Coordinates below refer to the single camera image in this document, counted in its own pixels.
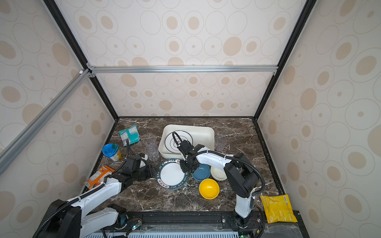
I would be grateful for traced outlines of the green rim Hao Wei plate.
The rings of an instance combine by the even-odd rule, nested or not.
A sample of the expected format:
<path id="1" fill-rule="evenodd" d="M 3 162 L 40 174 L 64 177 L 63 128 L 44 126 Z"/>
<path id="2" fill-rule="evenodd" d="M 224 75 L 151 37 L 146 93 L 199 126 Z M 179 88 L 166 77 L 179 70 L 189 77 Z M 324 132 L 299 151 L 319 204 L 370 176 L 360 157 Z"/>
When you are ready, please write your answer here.
<path id="1" fill-rule="evenodd" d="M 167 190 L 178 190 L 186 185 L 189 180 L 189 172 L 183 172 L 180 159 L 165 160 L 156 175 L 158 184 Z"/>

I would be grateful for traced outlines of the white plate green line emblem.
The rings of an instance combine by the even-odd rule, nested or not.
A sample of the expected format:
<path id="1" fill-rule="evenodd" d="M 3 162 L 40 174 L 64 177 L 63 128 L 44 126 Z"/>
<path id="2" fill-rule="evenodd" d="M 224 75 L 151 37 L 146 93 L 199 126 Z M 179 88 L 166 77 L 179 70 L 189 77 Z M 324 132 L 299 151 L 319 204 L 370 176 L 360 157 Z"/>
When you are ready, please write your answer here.
<path id="1" fill-rule="evenodd" d="M 179 154 L 178 145 L 182 140 L 187 140 L 191 144 L 193 143 L 193 137 L 188 132 L 175 131 L 175 134 L 171 132 L 165 138 L 165 147 L 169 152 Z"/>

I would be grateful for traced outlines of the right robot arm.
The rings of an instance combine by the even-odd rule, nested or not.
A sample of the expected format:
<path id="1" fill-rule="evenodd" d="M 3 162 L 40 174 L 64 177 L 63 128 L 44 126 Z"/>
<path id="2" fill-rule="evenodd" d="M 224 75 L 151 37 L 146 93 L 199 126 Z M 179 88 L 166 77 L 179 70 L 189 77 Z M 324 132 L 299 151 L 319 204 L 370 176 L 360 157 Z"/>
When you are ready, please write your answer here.
<path id="1" fill-rule="evenodd" d="M 236 194 L 236 215 L 241 219 L 249 218 L 254 207 L 254 197 L 265 191 L 266 182 L 244 154 L 226 155 L 200 144 L 192 146 L 187 141 L 181 142 L 177 148 L 184 158 L 180 161 L 180 167 L 185 173 L 195 172 L 200 164 L 224 171 Z"/>

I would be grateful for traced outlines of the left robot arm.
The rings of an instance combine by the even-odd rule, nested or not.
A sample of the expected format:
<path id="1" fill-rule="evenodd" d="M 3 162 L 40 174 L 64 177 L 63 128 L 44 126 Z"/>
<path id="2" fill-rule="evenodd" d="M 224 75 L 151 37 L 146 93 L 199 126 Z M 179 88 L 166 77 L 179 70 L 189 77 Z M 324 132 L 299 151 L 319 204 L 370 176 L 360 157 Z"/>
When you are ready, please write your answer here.
<path id="1" fill-rule="evenodd" d="M 154 177 L 157 170 L 140 155 L 127 157 L 123 164 L 96 187 L 69 200 L 56 200 L 48 207 L 35 238 L 83 238 L 91 233 L 115 224 L 125 210 L 106 208 L 92 210 L 109 198 L 121 193 L 135 181 Z"/>

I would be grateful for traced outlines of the white plastic bin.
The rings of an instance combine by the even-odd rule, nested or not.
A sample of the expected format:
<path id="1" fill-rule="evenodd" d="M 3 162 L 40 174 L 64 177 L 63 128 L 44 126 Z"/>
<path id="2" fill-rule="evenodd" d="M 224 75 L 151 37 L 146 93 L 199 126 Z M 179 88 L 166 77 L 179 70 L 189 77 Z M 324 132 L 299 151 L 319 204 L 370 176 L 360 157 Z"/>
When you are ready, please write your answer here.
<path id="1" fill-rule="evenodd" d="M 204 145 L 208 149 L 214 150 L 214 130 L 210 127 L 167 125 L 162 134 L 162 139 L 158 146 L 159 153 L 164 159 L 183 159 L 184 157 L 177 149 L 172 132 L 176 132 L 182 140 L 189 141 L 193 146 Z"/>

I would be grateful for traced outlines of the blue bowl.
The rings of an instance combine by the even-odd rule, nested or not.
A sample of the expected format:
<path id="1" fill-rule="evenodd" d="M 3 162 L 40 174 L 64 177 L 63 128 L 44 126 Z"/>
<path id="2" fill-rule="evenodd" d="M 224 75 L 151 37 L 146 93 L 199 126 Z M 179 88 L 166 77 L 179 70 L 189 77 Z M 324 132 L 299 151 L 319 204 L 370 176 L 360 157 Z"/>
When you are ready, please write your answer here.
<path id="1" fill-rule="evenodd" d="M 203 181 L 204 179 L 208 179 L 210 177 L 210 167 L 207 164 L 200 164 L 194 173 L 192 173 L 192 177 L 196 181 Z"/>

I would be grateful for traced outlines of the clear plastic cup front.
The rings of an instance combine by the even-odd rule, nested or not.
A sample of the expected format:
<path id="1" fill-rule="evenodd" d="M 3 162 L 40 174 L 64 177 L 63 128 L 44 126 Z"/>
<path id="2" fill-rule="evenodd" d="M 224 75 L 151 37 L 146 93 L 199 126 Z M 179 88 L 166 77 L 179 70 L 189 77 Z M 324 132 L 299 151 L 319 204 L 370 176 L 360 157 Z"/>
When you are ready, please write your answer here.
<path id="1" fill-rule="evenodd" d="M 157 161 L 160 156 L 158 146 L 155 143 L 147 145 L 145 149 L 145 154 L 147 155 L 150 161 Z"/>

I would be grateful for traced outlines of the clear plastic cup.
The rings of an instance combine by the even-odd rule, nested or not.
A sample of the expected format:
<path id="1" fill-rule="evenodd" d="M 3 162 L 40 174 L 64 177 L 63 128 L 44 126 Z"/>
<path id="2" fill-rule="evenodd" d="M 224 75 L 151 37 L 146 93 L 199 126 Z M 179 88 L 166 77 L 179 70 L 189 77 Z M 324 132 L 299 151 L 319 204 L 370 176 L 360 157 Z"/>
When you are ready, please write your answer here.
<path id="1" fill-rule="evenodd" d="M 160 156 L 158 146 L 155 143 L 147 145 L 145 149 L 145 154 L 147 155 L 150 161 L 157 161 Z"/>
<path id="2" fill-rule="evenodd" d="M 143 142 L 145 147 L 148 147 L 151 144 L 154 144 L 154 145 L 157 144 L 155 136 L 152 136 L 152 137 L 149 137 L 149 138 L 144 138 L 144 139 L 142 139 L 142 142 Z"/>

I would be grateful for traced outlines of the cream white bowl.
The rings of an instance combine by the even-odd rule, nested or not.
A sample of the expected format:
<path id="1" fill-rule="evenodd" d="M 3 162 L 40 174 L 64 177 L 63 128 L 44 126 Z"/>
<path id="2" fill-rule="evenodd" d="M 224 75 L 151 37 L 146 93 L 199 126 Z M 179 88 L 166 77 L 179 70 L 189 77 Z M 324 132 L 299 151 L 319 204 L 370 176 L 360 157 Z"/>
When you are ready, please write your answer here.
<path id="1" fill-rule="evenodd" d="M 211 176 L 217 181 L 227 180 L 227 175 L 225 174 L 225 172 L 223 170 L 220 170 L 220 169 L 215 168 L 215 167 L 211 167 L 210 173 L 211 173 Z"/>

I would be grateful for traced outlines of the blue lidded cup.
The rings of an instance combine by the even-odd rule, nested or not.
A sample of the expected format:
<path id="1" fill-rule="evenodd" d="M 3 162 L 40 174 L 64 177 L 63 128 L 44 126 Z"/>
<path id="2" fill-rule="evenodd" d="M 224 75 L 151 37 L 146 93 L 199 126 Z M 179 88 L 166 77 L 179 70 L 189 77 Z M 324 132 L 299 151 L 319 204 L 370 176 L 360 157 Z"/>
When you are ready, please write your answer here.
<path id="1" fill-rule="evenodd" d="M 105 157 L 109 158 L 114 162 L 119 161 L 121 158 L 119 145 L 115 143 L 104 145 L 102 148 L 102 153 Z"/>

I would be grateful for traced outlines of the green snack packet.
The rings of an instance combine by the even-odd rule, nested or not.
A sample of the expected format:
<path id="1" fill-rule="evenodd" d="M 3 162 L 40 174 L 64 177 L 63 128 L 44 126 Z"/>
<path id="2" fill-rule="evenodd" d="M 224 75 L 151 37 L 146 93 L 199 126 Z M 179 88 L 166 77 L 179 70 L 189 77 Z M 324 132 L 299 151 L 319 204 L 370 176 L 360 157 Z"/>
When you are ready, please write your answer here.
<path id="1" fill-rule="evenodd" d="M 126 147 L 127 145 L 132 145 L 140 141 L 140 134 L 136 125 L 130 127 L 129 129 L 119 131 L 119 136 L 122 140 L 123 147 Z"/>

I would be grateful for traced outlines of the orange snack packet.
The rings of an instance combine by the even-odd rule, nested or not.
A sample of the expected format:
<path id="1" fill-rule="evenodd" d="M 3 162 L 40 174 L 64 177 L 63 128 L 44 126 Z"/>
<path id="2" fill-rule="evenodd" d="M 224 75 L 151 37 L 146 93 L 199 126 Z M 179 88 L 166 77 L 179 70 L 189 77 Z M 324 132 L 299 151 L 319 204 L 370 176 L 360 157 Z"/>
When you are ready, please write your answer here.
<path id="1" fill-rule="evenodd" d="M 97 172 L 95 172 L 90 178 L 85 182 L 85 186 L 88 189 L 92 189 L 96 186 L 98 186 L 100 183 L 104 181 L 104 178 L 107 175 L 110 175 L 115 170 L 111 169 L 108 166 L 102 166 Z"/>

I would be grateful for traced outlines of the yellow snack bag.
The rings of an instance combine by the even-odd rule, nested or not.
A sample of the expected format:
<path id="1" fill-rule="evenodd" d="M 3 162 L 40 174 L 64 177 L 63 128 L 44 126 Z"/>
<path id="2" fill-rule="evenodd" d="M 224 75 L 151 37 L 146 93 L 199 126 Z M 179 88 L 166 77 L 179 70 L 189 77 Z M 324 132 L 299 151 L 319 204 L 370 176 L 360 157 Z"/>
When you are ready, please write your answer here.
<path id="1" fill-rule="evenodd" d="M 293 213 L 292 205 L 287 194 L 280 196 L 261 195 L 261 201 L 264 206 L 264 211 L 268 223 L 271 224 L 276 222 L 298 222 L 297 218 Z"/>

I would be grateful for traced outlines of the horizontal aluminium rail back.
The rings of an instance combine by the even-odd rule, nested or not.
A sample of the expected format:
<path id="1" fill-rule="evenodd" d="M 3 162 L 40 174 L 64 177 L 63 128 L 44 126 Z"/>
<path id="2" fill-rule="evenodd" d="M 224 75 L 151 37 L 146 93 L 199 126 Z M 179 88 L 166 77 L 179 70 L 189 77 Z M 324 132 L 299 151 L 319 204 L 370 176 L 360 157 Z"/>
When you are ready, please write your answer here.
<path id="1" fill-rule="evenodd" d="M 94 73 L 277 72 L 276 65 L 91 66 Z"/>

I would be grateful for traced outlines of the aluminium rail left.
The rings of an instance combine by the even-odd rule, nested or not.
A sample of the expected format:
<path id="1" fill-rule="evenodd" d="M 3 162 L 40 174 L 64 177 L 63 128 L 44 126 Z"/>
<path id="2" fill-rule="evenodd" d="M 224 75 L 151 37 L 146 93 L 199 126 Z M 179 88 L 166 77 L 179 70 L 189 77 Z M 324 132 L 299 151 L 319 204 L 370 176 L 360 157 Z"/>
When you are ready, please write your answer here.
<path id="1" fill-rule="evenodd" d="M 78 74 L 66 87 L 45 107 L 40 114 L 8 145 L 1 153 L 1 174 L 11 165 L 23 149 L 31 142 L 41 128 L 54 116 L 63 103 L 78 88 L 84 79 L 90 76 L 90 70 L 85 69 Z"/>

